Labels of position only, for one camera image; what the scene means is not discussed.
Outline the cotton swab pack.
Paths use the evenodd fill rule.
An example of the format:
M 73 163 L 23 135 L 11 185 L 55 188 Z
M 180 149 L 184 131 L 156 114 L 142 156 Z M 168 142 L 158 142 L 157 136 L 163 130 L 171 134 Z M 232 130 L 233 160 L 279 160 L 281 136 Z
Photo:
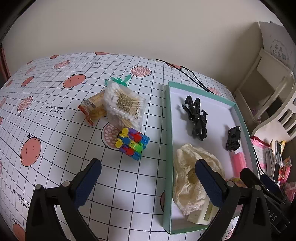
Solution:
M 114 81 L 108 81 L 104 92 L 104 107 L 113 126 L 141 131 L 147 100 Z

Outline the cream lace scrunchie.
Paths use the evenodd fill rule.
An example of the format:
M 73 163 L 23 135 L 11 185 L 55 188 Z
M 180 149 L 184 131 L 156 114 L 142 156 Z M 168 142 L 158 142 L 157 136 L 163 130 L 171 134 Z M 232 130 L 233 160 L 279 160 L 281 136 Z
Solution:
M 202 209 L 205 203 L 207 194 L 195 173 L 195 164 L 199 159 L 204 159 L 213 171 L 225 177 L 221 162 L 205 149 L 196 148 L 190 143 L 177 149 L 173 161 L 173 200 L 183 215 Z

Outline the colourful building block toy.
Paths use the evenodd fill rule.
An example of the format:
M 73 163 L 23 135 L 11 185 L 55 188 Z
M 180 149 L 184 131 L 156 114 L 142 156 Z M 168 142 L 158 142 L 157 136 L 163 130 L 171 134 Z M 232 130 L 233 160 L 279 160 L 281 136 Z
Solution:
M 123 128 L 117 138 L 115 147 L 123 154 L 139 161 L 142 157 L 142 151 L 145 150 L 150 138 L 133 128 Z

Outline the black toy hand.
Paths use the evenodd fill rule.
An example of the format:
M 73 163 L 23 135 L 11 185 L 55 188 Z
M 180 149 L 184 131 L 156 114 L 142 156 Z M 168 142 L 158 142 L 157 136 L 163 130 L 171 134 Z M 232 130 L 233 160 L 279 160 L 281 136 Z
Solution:
M 207 137 L 207 113 L 204 109 L 200 110 L 200 99 L 196 98 L 195 101 L 189 95 L 185 99 L 185 104 L 182 104 L 182 108 L 187 113 L 189 120 L 193 124 L 192 136 L 200 141 L 203 141 Z

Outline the black toy car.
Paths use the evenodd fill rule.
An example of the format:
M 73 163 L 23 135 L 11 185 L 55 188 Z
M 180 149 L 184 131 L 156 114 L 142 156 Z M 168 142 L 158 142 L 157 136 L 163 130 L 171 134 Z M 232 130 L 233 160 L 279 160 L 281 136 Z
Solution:
M 240 126 L 235 126 L 228 130 L 228 137 L 225 145 L 227 151 L 234 152 L 239 149 L 240 135 L 241 135 Z

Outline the green plastic figure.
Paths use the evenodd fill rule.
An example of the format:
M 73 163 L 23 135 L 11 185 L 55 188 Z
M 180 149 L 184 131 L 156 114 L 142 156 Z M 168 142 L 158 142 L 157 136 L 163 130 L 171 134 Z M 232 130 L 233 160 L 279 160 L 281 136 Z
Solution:
M 123 86 L 127 87 L 127 82 L 128 82 L 128 80 L 130 80 L 130 78 L 131 78 L 131 75 L 130 75 L 130 74 L 127 75 L 127 76 L 126 76 L 125 78 L 123 78 L 123 79 L 121 79 L 121 78 L 119 78 L 119 77 L 117 77 L 117 78 L 115 78 L 115 77 L 110 77 L 109 80 L 106 80 L 106 81 L 105 81 L 105 85 L 107 85 L 108 82 L 113 81 L 113 82 L 116 82 L 116 83 L 118 83 L 118 84 L 120 84 L 120 85 L 123 85 Z

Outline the smartphone on white stand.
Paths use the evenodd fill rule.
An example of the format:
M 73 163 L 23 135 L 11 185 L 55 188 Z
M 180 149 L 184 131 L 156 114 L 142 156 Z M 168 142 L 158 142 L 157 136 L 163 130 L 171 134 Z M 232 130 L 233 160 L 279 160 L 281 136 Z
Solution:
M 280 172 L 283 168 L 282 152 L 285 147 L 285 141 L 274 142 L 274 150 L 265 149 L 266 173 L 274 182 L 280 181 Z

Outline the pink hair roller clip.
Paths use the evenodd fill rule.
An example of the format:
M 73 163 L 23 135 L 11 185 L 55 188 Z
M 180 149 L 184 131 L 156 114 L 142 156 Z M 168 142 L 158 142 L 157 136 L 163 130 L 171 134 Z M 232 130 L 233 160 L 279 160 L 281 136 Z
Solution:
M 234 177 L 240 177 L 240 172 L 247 167 L 245 155 L 243 152 L 231 152 L 230 156 Z

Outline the fruit pattern grid tablecloth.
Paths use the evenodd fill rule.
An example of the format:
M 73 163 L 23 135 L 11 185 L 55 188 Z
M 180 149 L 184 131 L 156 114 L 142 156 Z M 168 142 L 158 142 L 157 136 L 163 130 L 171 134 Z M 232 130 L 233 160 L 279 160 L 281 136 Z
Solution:
M 106 117 L 91 126 L 78 109 L 110 77 L 129 74 L 128 88 L 147 100 L 142 132 L 150 142 L 139 161 L 114 148 L 115 129 Z M 59 186 L 93 158 L 101 161 L 102 173 L 79 211 L 99 240 L 199 239 L 201 232 L 170 235 L 162 227 L 169 81 L 201 82 L 233 98 L 223 84 L 184 65 L 124 54 L 54 55 L 12 75 L 1 88 L 1 217 L 17 240 L 25 239 L 35 186 Z

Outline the white bed frame shelf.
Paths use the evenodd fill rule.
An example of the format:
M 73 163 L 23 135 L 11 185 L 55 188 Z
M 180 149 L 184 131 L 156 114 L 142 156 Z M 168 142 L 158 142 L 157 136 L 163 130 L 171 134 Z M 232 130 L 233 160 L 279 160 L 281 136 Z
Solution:
M 259 22 L 263 46 L 234 91 L 250 133 L 282 107 L 295 86 L 295 42 L 273 22 Z

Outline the pink white crochet mat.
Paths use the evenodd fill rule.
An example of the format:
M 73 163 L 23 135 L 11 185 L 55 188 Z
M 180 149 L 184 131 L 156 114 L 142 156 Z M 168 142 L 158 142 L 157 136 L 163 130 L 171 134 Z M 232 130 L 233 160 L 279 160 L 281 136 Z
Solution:
M 266 150 L 270 151 L 271 147 L 269 144 L 265 143 L 264 141 L 262 141 L 261 139 L 259 139 L 256 136 L 251 137 L 251 142 L 253 144 L 253 147 L 254 147 L 256 156 L 258 158 L 260 167 L 262 168 L 262 170 L 264 172 L 266 172 L 267 167 L 266 167 L 265 153 L 266 153 Z

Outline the cream hair claw clip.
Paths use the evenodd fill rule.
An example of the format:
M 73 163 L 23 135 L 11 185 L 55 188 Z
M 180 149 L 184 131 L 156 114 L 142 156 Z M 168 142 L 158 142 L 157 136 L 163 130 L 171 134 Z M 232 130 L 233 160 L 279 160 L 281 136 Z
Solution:
M 187 221 L 197 225 L 208 225 L 219 211 L 219 207 L 214 206 L 209 198 L 205 199 L 202 209 L 191 212 Z

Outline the teal rimmed white tray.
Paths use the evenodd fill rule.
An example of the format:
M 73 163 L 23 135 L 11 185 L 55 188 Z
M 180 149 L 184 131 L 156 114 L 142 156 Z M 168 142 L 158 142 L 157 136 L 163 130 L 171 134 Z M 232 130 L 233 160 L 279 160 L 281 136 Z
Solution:
M 207 137 L 200 141 L 192 137 L 193 124 L 189 121 L 182 104 L 187 96 L 199 98 L 200 108 L 207 113 Z M 163 228 L 171 235 L 204 230 L 205 225 L 187 221 L 173 201 L 174 168 L 176 151 L 184 144 L 201 147 L 218 158 L 225 172 L 225 179 L 234 177 L 232 154 L 225 149 L 228 130 L 241 129 L 239 152 L 245 156 L 246 166 L 258 173 L 257 161 L 248 129 L 238 105 L 226 98 L 211 94 L 189 85 L 170 81 L 166 86 L 166 187 Z

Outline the cracker snack packet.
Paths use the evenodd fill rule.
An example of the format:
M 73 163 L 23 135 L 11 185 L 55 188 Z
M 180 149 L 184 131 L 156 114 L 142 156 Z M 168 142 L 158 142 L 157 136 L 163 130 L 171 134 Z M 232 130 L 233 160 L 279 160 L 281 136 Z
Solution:
M 91 126 L 96 120 L 107 115 L 104 106 L 104 93 L 105 91 L 101 91 L 82 101 L 78 106 L 78 109 L 84 113 L 86 120 Z

